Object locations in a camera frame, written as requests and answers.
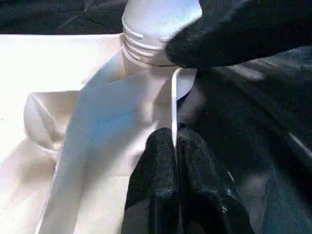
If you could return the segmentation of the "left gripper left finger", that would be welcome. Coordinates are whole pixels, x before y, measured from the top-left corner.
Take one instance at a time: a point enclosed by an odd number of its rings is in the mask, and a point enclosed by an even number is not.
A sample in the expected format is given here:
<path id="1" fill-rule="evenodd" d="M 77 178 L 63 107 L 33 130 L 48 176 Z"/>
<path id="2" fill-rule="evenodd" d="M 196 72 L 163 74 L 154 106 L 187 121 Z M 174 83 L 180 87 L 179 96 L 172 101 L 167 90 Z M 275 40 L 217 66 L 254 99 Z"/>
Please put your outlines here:
<path id="1" fill-rule="evenodd" d="M 176 234 L 179 212 L 172 132 L 161 128 L 149 135 L 130 176 L 121 233 Z"/>

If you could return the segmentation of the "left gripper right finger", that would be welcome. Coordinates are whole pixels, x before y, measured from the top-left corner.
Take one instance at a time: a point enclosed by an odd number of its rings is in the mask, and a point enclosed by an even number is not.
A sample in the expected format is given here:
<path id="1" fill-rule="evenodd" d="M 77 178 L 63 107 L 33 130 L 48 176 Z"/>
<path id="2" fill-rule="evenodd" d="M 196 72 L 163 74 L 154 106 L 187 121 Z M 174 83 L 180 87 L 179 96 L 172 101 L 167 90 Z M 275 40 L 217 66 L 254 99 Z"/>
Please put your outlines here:
<path id="1" fill-rule="evenodd" d="M 227 169 L 190 128 L 177 132 L 177 156 L 186 234 L 252 234 L 242 199 Z"/>

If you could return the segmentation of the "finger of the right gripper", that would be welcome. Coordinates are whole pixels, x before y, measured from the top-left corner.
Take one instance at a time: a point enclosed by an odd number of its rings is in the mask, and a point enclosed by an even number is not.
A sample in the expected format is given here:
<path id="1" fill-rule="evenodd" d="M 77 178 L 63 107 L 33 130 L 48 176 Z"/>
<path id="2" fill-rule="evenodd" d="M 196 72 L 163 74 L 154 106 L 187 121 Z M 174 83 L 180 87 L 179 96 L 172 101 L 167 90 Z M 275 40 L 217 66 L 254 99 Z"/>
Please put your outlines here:
<path id="1" fill-rule="evenodd" d="M 202 0 L 202 16 L 167 44 L 181 67 L 229 66 L 312 43 L 309 0 Z"/>

